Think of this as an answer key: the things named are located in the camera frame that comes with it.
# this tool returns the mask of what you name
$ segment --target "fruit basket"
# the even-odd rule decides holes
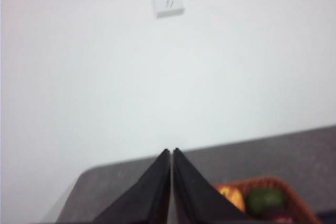
[[[270,187],[283,192],[287,200],[287,210],[294,217],[297,223],[322,224],[316,215],[308,208],[300,196],[282,179],[265,176],[235,182],[225,183],[225,185],[236,187],[245,198],[252,189]]]

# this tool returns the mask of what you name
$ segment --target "green fruit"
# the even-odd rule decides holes
[[[270,207],[286,206],[286,198],[283,193],[270,187],[251,190],[245,201],[248,212],[254,216],[259,216]]]

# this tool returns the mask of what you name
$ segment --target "yellow fruit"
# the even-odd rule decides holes
[[[244,198],[238,188],[227,185],[215,186],[217,191],[227,198],[233,205],[245,212]]]

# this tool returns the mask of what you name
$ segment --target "gray table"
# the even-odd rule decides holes
[[[336,209],[336,126],[185,152],[210,183],[260,175],[285,179],[315,212]],[[92,168],[77,180],[58,218],[90,221],[153,162],[145,158]],[[171,199],[169,223],[176,223]]]

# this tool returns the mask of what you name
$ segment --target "wicker basket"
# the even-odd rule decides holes
[[[316,215],[308,208],[300,196],[282,179],[265,176],[235,182],[225,183],[237,187],[245,198],[251,189],[257,187],[272,187],[281,190],[287,198],[287,209],[298,223],[322,224]]]

